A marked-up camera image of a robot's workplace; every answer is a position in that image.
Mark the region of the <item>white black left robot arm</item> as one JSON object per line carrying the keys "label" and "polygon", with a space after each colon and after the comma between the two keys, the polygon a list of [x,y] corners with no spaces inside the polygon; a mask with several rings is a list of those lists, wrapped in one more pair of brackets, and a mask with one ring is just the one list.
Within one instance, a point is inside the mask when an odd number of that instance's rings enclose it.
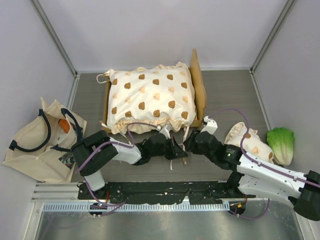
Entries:
{"label": "white black left robot arm", "polygon": [[101,168],[110,161],[141,166],[153,157],[165,157],[171,161],[188,156],[174,137],[161,131],[142,142],[130,145],[115,140],[107,132],[100,130],[77,141],[70,151],[79,174],[84,178],[84,182],[79,185],[80,200],[100,200],[107,194],[107,182],[102,176]]}

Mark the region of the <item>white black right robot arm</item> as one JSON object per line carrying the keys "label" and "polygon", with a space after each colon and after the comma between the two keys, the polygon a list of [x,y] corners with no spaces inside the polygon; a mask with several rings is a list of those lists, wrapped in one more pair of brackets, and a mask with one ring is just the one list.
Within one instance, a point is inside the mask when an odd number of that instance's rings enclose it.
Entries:
{"label": "white black right robot arm", "polygon": [[226,193],[263,197],[283,203],[311,220],[320,220],[320,174],[293,171],[263,161],[242,148],[223,144],[207,131],[193,131],[183,143],[186,151],[207,157],[223,170],[230,170]]}

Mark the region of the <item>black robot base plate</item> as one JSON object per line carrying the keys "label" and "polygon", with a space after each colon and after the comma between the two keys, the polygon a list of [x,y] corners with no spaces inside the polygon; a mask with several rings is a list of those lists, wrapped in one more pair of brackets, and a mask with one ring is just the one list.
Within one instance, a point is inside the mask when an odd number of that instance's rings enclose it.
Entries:
{"label": "black robot base plate", "polygon": [[108,182],[93,194],[111,204],[130,205],[179,205],[185,197],[192,205],[204,205],[245,197],[238,189],[219,181]]}

